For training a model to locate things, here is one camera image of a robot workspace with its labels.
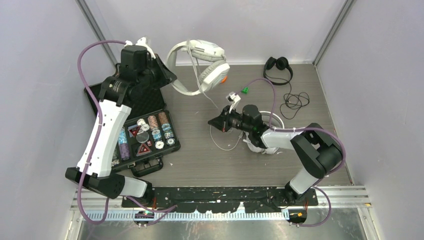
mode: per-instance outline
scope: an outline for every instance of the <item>white wall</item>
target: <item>white wall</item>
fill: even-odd
[[[11,0],[0,7],[2,240],[64,237],[76,166],[94,124],[77,73],[96,41],[73,0]],[[101,47],[83,59],[89,83],[113,72]]]
[[[151,47],[162,59],[179,42],[204,39],[223,47],[231,63],[265,63],[269,56],[311,63],[344,1],[88,0],[87,3],[107,38],[135,41],[148,36]],[[188,58],[178,61],[189,63]]]
[[[318,65],[356,184],[386,239],[424,228],[424,2],[356,1]]]

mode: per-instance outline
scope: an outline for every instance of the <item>gray floor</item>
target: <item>gray floor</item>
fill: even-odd
[[[218,116],[228,102],[225,96],[237,92],[250,81],[262,76],[261,65],[233,65],[228,80],[207,95],[214,100],[219,110],[203,95],[185,96],[172,86],[163,88],[163,95],[170,111],[174,127],[181,142],[181,149],[163,158],[164,167],[143,177],[157,187],[177,186],[283,186],[300,170],[302,164],[294,151],[280,149],[279,154],[254,153],[246,143],[241,142],[232,151],[218,149],[211,140],[208,120]],[[310,104],[302,108],[292,120],[285,120],[286,127],[304,127],[318,123],[327,130],[334,131],[328,107],[314,66],[311,64],[292,65],[294,77],[292,93],[307,92]],[[268,71],[270,76],[288,77],[287,71]],[[190,90],[197,85],[191,66],[178,67],[178,78]],[[289,87],[275,86],[277,92],[275,112],[281,116],[278,107]],[[244,105],[257,105],[259,110],[270,111],[273,104],[273,91],[266,82],[255,82],[249,86],[247,95],[241,94],[240,111]],[[294,110],[283,106],[283,113],[292,116]],[[236,144],[238,130],[222,133],[212,129],[215,141],[225,149]],[[320,185],[350,185],[345,168],[324,179]]]
[[[317,223],[327,209],[308,209],[305,224]],[[162,221],[138,228],[131,221],[108,221],[94,226],[83,222],[79,240],[366,240],[358,210],[336,208],[318,227],[290,226],[285,220]]]

